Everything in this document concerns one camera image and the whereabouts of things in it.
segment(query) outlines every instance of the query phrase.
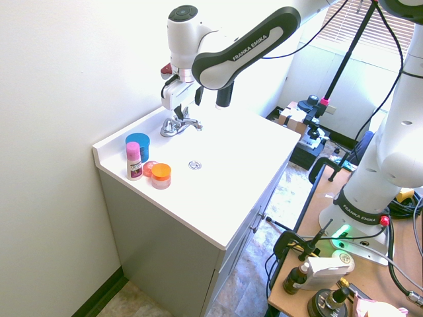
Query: pink cap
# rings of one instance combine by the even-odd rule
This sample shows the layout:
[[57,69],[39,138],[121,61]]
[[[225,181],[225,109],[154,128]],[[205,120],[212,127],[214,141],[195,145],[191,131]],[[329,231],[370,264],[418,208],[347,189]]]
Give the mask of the pink cap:
[[126,143],[126,157],[128,160],[139,160],[141,159],[141,153],[139,151],[139,144],[136,142]]
[[328,106],[328,104],[329,104],[329,101],[330,101],[330,99],[325,99],[325,98],[322,98],[321,100],[320,100],[320,103],[323,105],[323,106]]

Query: faucet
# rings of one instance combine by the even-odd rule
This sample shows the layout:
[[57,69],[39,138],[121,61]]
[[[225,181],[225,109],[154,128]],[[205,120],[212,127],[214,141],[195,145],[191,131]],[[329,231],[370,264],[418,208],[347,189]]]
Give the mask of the faucet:
[[194,126],[197,131],[203,130],[203,125],[201,122],[189,118],[188,107],[185,107],[184,111],[182,112],[182,119],[180,119],[178,116],[167,118],[165,122],[163,122],[160,134],[163,137],[173,137],[174,135],[184,131],[190,125]]

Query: white sink vanity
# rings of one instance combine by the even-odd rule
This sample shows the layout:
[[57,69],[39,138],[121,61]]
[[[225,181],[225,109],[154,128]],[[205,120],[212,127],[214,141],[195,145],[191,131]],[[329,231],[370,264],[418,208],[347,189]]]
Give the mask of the white sink vanity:
[[[93,146],[124,275],[175,317],[203,317],[264,218],[299,134],[236,108],[191,106],[203,131],[160,135],[164,108]],[[125,138],[150,137],[172,184],[126,177]],[[201,163],[192,170],[188,163]]]

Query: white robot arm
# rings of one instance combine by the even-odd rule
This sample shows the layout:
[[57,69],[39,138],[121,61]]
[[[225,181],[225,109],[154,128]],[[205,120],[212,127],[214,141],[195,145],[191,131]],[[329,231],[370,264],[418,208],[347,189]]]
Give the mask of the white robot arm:
[[[338,0],[284,0],[242,38],[225,38],[204,24],[197,8],[183,5],[168,19],[173,81],[162,91],[162,105],[174,110],[192,101],[199,87],[231,92],[235,77],[288,39],[303,23]],[[229,98],[220,106],[228,106]]]
[[[423,155],[418,146],[423,134],[423,0],[380,2],[394,15],[415,22],[414,36],[395,88],[389,115],[373,136],[349,182],[334,203],[319,216],[322,228],[330,219],[334,219],[326,229],[329,236],[338,234],[341,228],[347,229],[341,234],[348,236],[377,234],[384,208],[400,189],[423,186]],[[374,238],[354,242],[386,254],[389,236],[384,232]],[[347,252],[387,265],[382,257],[353,243],[333,240],[333,244]]]

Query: cabinet handle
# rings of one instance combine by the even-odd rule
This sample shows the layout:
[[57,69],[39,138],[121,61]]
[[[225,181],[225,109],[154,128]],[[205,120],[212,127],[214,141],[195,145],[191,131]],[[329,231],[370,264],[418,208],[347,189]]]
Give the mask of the cabinet handle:
[[253,226],[250,226],[250,229],[252,230],[252,233],[254,233],[254,234],[256,234],[256,232],[258,230],[258,226],[260,226],[260,223],[262,222],[262,220],[264,218],[266,218],[266,214],[265,213],[258,213],[258,216],[260,216],[260,221],[258,222],[257,227],[254,228]]
[[253,226],[250,226],[250,229],[252,230],[252,233],[256,233],[257,232],[257,230],[258,230],[258,225],[257,225],[257,227],[253,227]]

